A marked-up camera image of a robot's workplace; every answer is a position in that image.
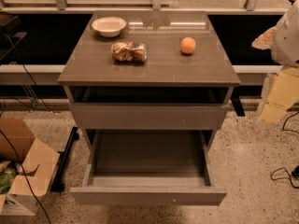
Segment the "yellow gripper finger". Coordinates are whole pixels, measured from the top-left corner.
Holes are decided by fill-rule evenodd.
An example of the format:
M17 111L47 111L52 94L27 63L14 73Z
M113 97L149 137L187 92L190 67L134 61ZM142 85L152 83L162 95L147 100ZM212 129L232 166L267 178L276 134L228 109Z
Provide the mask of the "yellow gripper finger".
M283 67L277 74L268 75L264 80L262 100L256 111L256 126L267 129L278 124L287 110L298 101L298 68Z

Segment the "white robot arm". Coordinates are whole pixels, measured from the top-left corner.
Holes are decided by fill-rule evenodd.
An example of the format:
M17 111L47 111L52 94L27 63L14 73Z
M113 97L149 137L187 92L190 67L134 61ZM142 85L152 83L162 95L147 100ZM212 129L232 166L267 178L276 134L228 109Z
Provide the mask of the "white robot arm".
M299 1L293 2L274 27L255 38L252 46L269 49L272 60L282 66L263 83L256 124L268 128L278 124L299 100Z

